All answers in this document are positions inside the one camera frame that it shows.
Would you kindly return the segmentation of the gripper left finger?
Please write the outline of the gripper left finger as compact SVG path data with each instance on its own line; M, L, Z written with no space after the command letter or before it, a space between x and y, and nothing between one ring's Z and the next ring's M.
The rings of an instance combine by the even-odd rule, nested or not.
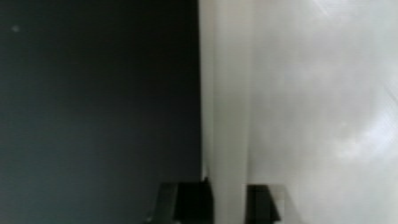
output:
M213 224L213 219L209 181L161 183L143 224Z

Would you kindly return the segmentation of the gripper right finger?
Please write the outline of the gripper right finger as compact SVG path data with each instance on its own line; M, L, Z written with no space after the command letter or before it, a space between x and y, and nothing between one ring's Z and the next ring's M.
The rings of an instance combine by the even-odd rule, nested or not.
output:
M303 224L282 185L246 186L245 224Z

